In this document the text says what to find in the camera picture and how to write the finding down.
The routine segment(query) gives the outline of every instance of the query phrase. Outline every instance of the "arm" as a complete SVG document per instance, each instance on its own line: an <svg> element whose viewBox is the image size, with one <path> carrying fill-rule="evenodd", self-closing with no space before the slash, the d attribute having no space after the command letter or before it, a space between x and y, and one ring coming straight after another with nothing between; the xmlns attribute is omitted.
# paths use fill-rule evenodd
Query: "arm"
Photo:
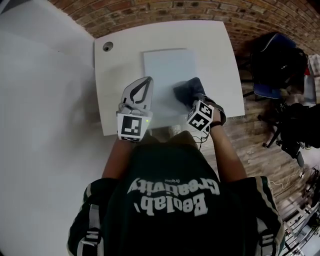
<svg viewBox="0 0 320 256"><path fill-rule="evenodd" d="M95 256L103 250L100 216L106 215L108 202L127 170L132 149L132 143L117 138L102 178L86 188L83 204L69 231L67 249L70 255Z"/></svg>
<svg viewBox="0 0 320 256"><path fill-rule="evenodd" d="M217 109L213 112L213 121L220 121L220 113ZM245 168L223 127L221 125L214 126L210 130L210 135L214 144L216 163L221 182L235 182L247 178Z"/></svg>
<svg viewBox="0 0 320 256"><path fill-rule="evenodd" d="M104 167L102 178L122 178L127 169L132 150L133 144L130 141L116 138Z"/></svg>

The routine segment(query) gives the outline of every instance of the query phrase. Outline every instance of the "chair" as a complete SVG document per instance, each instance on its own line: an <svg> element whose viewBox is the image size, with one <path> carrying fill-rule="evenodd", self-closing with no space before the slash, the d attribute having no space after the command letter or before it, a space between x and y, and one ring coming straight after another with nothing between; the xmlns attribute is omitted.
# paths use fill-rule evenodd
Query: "chair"
<svg viewBox="0 0 320 256"><path fill-rule="evenodd" d="M251 67L252 79L242 79L241 82L252 83L253 91L244 94L244 98L253 94L259 96L255 98L255 101L282 98L280 88L286 88L288 84L279 85L276 79L274 81L266 79L270 76L268 73L270 59L266 59L264 56L268 55L268 52L287 48L296 48L296 44L281 33L269 33L255 40L249 60L238 65L239 70L247 69L248 65Z"/></svg>
<svg viewBox="0 0 320 256"><path fill-rule="evenodd" d="M277 128L269 144L263 143L262 146L270 148L280 135L281 140L276 141L276 144L293 159L297 159L299 166L303 167L304 159L299 151L302 143L320 148L317 118L320 115L320 104L309 108L300 103L290 106L281 103L276 109L279 113L277 122L258 116L260 121Z"/></svg>

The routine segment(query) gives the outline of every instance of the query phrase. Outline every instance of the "green t-shirt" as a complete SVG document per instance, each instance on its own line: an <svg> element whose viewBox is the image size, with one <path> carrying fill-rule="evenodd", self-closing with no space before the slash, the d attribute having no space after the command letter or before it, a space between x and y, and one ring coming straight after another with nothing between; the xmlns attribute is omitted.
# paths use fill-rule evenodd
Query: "green t-shirt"
<svg viewBox="0 0 320 256"><path fill-rule="evenodd" d="M220 183L190 145L137 146L126 177L93 182L83 201L68 239L74 256L255 256L261 245L278 255L284 242L267 178Z"/></svg>

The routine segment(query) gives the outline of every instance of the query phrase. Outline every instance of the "brick wall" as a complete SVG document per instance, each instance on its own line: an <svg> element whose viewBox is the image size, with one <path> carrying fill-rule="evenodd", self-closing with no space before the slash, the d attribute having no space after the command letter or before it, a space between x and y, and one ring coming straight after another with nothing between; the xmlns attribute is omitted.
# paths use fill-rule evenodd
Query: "brick wall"
<svg viewBox="0 0 320 256"><path fill-rule="evenodd" d="M120 30L166 21L222 21L237 55L248 42L278 31L307 54L320 54L320 14L308 0L50 0L99 38Z"/></svg>

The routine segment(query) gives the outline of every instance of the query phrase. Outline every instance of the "black chair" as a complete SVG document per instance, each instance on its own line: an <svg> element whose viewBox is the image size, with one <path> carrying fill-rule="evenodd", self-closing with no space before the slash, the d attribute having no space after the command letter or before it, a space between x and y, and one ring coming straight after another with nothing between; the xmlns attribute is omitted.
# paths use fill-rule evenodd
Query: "black chair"
<svg viewBox="0 0 320 256"><path fill-rule="evenodd" d="M290 59L297 61L296 53L301 53L303 56L302 60L298 58L301 64L296 65L297 69L293 70L288 62ZM296 43L285 35L273 32L257 38L253 42L250 58L238 65L239 70L248 70L252 75L252 79L241 80L242 83L252 83L253 87L253 91L244 94L243 97L254 94L255 101L282 99L280 88L288 87L294 72L303 78L305 68L303 70L300 66L306 63L303 51L297 49Z"/></svg>
<svg viewBox="0 0 320 256"><path fill-rule="evenodd" d="M280 135L281 140L276 141L276 144L293 159L297 159L299 166L303 167L304 159L299 152L302 143L316 149L320 148L318 124L320 104L313 107L303 106L300 103L288 106L283 102L277 105L276 110L277 121L258 116L260 121L277 128L269 144L263 143L262 146L270 148Z"/></svg>

